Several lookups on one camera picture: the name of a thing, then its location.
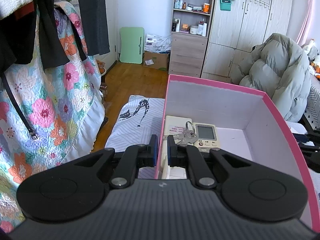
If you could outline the silver key bunch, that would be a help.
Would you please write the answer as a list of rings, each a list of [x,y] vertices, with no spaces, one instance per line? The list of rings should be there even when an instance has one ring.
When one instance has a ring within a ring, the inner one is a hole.
[[[185,145],[185,144],[193,145],[198,140],[195,126],[191,121],[187,121],[185,123],[185,128],[183,129],[182,133],[164,135],[163,139],[167,140],[169,136],[173,137],[176,145]]]

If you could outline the cream power bank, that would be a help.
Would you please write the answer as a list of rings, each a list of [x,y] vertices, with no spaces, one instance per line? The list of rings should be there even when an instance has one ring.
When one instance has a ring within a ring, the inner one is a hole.
[[[171,167],[168,164],[168,154],[167,154],[167,136],[173,135],[175,138],[175,143],[180,142],[184,136],[181,135],[188,128],[192,129],[190,124],[187,122],[192,122],[190,118],[183,118],[178,116],[166,115],[164,119],[164,130],[163,130],[163,141],[161,149],[161,166],[160,171],[162,172],[162,179],[185,179],[186,172],[184,168],[181,167]]]

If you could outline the cream AC remote control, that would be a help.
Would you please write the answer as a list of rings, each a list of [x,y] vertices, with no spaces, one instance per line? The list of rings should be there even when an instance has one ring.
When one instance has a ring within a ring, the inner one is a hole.
[[[201,153],[209,153],[212,148],[220,148],[220,143],[217,137],[217,129],[215,125],[193,122],[197,141],[194,146]]]

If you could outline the pink cardboard box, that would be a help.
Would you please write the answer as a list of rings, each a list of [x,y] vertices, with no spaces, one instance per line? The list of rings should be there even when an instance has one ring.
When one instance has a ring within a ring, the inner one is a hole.
[[[163,116],[214,124],[220,147],[287,173],[308,190],[302,221],[319,231],[319,204],[303,154],[276,106],[262,91],[213,80],[170,75]]]

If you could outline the white cloth with guitar print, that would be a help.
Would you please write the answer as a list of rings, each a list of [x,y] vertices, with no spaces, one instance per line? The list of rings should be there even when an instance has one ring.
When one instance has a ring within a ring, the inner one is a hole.
[[[164,99],[131,95],[117,118],[105,147],[124,152],[129,146],[148,144],[153,134],[160,141]],[[155,167],[139,169],[138,178],[153,179]]]

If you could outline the patterned tablecloth desk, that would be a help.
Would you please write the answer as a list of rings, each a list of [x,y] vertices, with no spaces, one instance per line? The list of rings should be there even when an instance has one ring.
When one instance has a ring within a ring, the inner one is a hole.
[[[304,116],[309,125],[315,132],[319,132],[319,108],[320,108],[320,90],[319,80],[310,74],[311,87],[307,99],[307,106]]]

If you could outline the floral quilt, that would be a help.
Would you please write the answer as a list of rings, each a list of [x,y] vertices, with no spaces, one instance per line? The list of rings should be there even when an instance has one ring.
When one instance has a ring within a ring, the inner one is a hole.
[[[1,90],[1,229],[7,233],[24,220],[16,200],[20,183],[89,154],[104,119],[97,61],[80,56],[87,51],[80,15],[59,1],[54,17],[68,62],[45,69],[36,40],[31,62],[5,74],[17,106]]]

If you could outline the grey puffer jacket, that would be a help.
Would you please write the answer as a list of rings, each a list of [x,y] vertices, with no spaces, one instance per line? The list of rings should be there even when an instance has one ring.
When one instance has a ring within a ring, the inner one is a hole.
[[[311,88],[309,58],[291,38],[273,33],[230,73],[231,83],[265,92],[286,121],[298,122]]]

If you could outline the cardboard box on floor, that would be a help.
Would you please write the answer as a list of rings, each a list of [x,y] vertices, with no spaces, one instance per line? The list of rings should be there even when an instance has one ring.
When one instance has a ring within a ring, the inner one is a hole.
[[[143,66],[162,71],[169,70],[170,53],[152,53],[144,51]]]

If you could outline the white door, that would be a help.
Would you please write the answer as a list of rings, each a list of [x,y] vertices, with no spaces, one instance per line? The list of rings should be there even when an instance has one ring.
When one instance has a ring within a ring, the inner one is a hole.
[[[103,62],[105,63],[106,70],[109,70],[117,61],[116,0],[105,0],[105,3],[110,52],[103,56]]]

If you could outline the white goose plush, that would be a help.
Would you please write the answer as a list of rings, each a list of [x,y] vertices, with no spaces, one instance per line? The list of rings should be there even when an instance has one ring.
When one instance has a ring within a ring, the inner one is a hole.
[[[319,70],[319,50],[316,47],[316,42],[312,38],[309,43],[304,44],[302,47],[304,53],[309,59],[309,72],[316,77],[317,80],[320,79]]]

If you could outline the light wood wardrobe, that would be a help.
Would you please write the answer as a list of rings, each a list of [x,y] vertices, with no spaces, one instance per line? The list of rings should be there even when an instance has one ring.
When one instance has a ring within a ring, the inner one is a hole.
[[[285,35],[293,0],[232,0],[229,11],[214,0],[202,78],[223,82],[232,70],[273,33]]]

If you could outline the wooden shelf cabinet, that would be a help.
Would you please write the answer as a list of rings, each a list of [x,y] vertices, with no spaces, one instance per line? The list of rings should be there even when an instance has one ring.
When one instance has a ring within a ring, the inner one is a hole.
[[[173,0],[169,74],[200,77],[214,0]]]

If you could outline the black hanging coat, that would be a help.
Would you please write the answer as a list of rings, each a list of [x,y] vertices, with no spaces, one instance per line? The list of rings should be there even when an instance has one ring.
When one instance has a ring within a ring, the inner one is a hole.
[[[109,53],[105,0],[78,1],[81,23],[73,28],[84,31],[87,48],[86,52],[81,52],[81,59]],[[54,0],[33,0],[1,20],[1,77],[13,64],[31,63],[36,34],[45,69],[69,62],[58,37]]]

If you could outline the teal wall organizer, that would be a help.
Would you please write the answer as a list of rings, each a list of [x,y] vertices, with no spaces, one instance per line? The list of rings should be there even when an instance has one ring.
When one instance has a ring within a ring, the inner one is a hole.
[[[231,11],[232,0],[220,0],[221,11]]]

